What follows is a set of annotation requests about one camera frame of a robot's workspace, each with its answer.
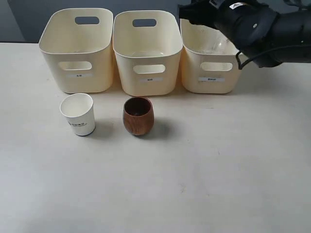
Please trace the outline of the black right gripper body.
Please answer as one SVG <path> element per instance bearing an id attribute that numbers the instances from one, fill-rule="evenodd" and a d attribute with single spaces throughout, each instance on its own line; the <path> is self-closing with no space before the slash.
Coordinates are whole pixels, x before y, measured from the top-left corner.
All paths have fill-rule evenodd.
<path id="1" fill-rule="evenodd" d="M 267 50 L 266 37 L 278 13 L 255 0 L 210 0 L 212 24 L 247 56 Z"/>

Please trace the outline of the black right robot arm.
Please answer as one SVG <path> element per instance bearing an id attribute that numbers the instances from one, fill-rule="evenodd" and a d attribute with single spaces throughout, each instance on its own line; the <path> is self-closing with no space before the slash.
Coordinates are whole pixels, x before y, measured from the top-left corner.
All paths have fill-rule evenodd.
<path id="1" fill-rule="evenodd" d="M 300 0 L 285 4 L 298 10 L 279 13 L 256 0 L 193 0 L 178 6 L 178 16 L 226 36 L 238 49 L 239 69 L 250 62 L 258 67 L 310 63 L 311 6 Z"/>

